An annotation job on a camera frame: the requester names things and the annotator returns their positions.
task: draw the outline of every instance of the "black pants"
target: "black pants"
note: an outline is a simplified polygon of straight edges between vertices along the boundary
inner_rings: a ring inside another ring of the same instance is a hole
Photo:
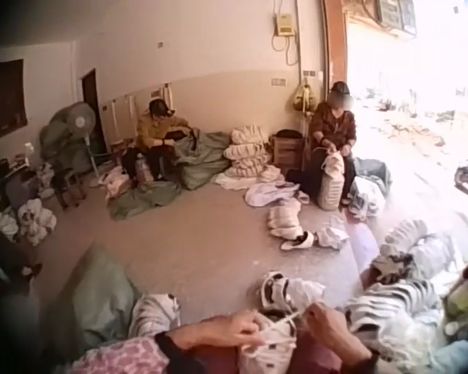
[[[326,150],[316,149],[312,152],[310,160],[305,167],[304,171],[290,170],[286,175],[286,179],[289,182],[299,183],[300,189],[305,192],[311,199],[316,199],[321,191],[322,175],[322,164],[328,156]],[[356,169],[353,164],[352,156],[344,157],[345,162],[345,183],[343,184],[342,199],[346,199],[350,187],[352,187],[353,179],[356,177]]]
[[[122,156],[122,166],[130,179],[135,179],[137,176],[135,163],[137,155],[141,153],[146,158],[154,180],[157,180],[161,174],[161,159],[170,152],[169,149],[169,146],[152,146],[144,151],[138,148],[129,148]]]

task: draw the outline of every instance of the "doorway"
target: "doorway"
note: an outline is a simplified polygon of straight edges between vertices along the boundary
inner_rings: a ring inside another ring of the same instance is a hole
[[[97,84],[95,79],[95,69],[89,71],[81,79],[83,101],[90,105],[95,112],[95,127],[90,135],[90,148],[92,153],[106,153],[106,142],[104,131],[102,130],[101,114],[99,113],[99,100],[97,96]]]

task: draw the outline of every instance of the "electric fan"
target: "electric fan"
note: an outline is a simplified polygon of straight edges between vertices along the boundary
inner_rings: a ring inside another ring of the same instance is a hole
[[[95,127],[95,112],[89,104],[80,102],[68,107],[66,114],[66,124],[68,125],[69,131],[73,134],[74,137],[83,138],[85,140],[88,154],[90,156],[90,162],[92,163],[92,168],[94,169],[95,178],[98,180],[100,175],[97,169],[97,165],[95,164],[94,156],[106,156],[107,153],[94,154],[90,150],[90,134]],[[97,183],[90,183],[90,185],[96,186]]]

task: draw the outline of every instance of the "yellow jacket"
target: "yellow jacket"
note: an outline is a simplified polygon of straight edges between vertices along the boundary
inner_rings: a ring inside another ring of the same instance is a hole
[[[160,119],[153,119],[149,113],[144,113],[139,117],[137,123],[137,146],[139,148],[151,148],[160,146],[166,134],[170,131],[183,131],[188,134],[190,131],[189,122],[180,117],[172,116]]]

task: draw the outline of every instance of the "floor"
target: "floor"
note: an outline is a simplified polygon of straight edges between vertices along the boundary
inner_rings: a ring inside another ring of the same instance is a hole
[[[98,189],[66,212],[49,203],[58,226],[39,246],[43,302],[59,292],[91,242],[102,244],[142,290],[176,295],[185,322],[256,306],[254,290],[269,270],[321,282],[331,305],[362,291],[351,245],[341,252],[282,252],[282,241],[268,234],[268,207],[249,207],[241,192],[217,185],[184,192],[168,206],[119,222],[110,219]],[[342,215],[305,206],[300,221],[315,230],[332,214]]]
[[[393,184],[381,216],[367,224],[347,221],[350,240],[341,252],[282,252],[281,241],[268,234],[268,207],[249,207],[241,192],[216,185],[184,192],[169,206],[120,222],[110,219],[104,193],[91,189],[76,209],[62,212],[55,201],[48,202],[58,227],[39,247],[42,302],[55,297],[92,242],[102,244],[142,290],[178,296],[186,322],[256,306],[256,285],[274,269],[321,282],[328,303],[342,305],[362,291],[360,273],[378,254],[378,243],[407,217],[424,218],[431,231],[453,233],[468,259],[468,198],[453,188],[451,175],[379,135],[357,114],[354,155],[386,161]],[[333,214],[346,221],[343,213]],[[329,217],[315,206],[300,213],[306,229],[319,228]]]

